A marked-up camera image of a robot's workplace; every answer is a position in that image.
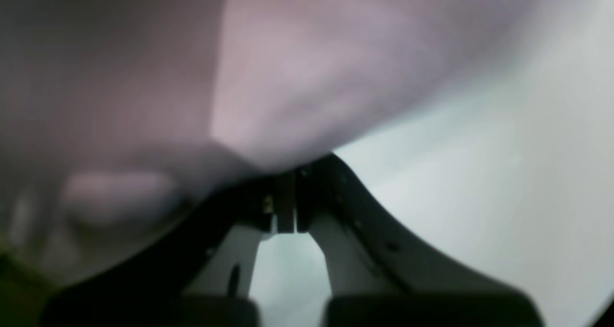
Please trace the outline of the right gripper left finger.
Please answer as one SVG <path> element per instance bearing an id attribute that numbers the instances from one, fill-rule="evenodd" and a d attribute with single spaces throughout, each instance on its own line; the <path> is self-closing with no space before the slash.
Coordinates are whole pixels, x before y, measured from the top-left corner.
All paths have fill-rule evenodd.
<path id="1" fill-rule="evenodd" d="M 43 327 L 259 327 L 248 298 L 269 177 L 218 192 L 144 251 L 63 289 Z"/>

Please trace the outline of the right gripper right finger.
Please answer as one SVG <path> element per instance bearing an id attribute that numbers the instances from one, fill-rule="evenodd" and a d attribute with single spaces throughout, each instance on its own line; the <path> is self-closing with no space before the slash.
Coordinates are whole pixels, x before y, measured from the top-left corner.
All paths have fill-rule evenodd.
<path id="1" fill-rule="evenodd" d="M 325 257 L 324 327 L 543 326 L 528 295 L 423 241 L 333 154 L 297 170 L 296 207 Z"/>

